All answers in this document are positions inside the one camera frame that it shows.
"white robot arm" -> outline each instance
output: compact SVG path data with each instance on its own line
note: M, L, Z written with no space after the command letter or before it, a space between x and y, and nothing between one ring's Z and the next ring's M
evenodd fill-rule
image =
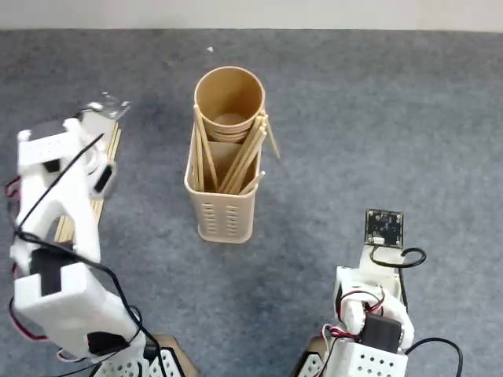
M403 215L367 210L365 246L357 269L338 267L334 291L336 319L344 330L332 332L316 377L404 377L414 327L402 302L400 268L425 260L420 249L402 249ZM411 251L421 259L404 264Z
M61 134L33 141L28 130L18 135L19 213L10 249L17 266L12 309L42 327L61 349L103 362L93 375L166 376L161 358L172 364L168 374L182 375L173 354L161 351L155 339L159 358L150 365L144 358L145 334L152 336L125 306L125 298L106 291L90 269L101 266L90 198L108 194L116 167L108 161L101 137L90 134L80 120L103 122L102 118L113 125L129 108L122 103L120 114L103 118L97 115L103 106L96 106L82 112L83 119L66 119ZM58 250L45 241L53 221L64 214L75 223L75 244L69 252L62 252L67 245Z

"circuit board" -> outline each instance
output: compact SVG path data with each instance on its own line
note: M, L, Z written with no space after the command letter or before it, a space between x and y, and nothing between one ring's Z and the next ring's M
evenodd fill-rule
M367 210L365 245L403 248L403 213Z

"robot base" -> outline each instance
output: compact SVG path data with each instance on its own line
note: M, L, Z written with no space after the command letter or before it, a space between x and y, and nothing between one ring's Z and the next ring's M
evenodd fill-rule
M311 338L302 356L297 361L290 377L315 377L323 368L323 356L326 351L321 336Z
M196 367L187 357L184 350L178 344L175 337L170 335L154 335L161 346L161 355L163 357L164 368L168 377L199 377ZM90 374L90 377L140 377L141 362L130 362L125 365L114 366L111 363L104 362ZM143 377L162 377L159 368L159 359L155 358L149 365L149 376Z
M357 342L338 341L333 345L325 377L405 377L407 356L390 353ZM312 338L291 377L319 377L323 368L325 342Z

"gray carpet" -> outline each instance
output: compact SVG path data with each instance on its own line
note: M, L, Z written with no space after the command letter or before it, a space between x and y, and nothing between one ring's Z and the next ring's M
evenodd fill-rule
M336 266L358 264L368 207L403 210L406 246L428 252L406 272L417 339L458 342L466 376L501 375L502 43L441 32L2 32L0 177L15 171L17 131L109 90L134 107L102 260L147 326L176 335L203 376L288 375L334 320ZM194 86L227 64L264 82L283 152L278 162L265 148L255 231L240 246L200 239L182 184ZM0 222L6 304L11 234ZM2 375L72 369L7 316L0 339ZM455 367L452 349L430 345L411 355L408 376Z

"white wall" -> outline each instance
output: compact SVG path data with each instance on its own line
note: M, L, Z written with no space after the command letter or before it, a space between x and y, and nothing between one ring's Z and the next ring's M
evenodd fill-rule
M0 0L0 28L503 31L503 0Z

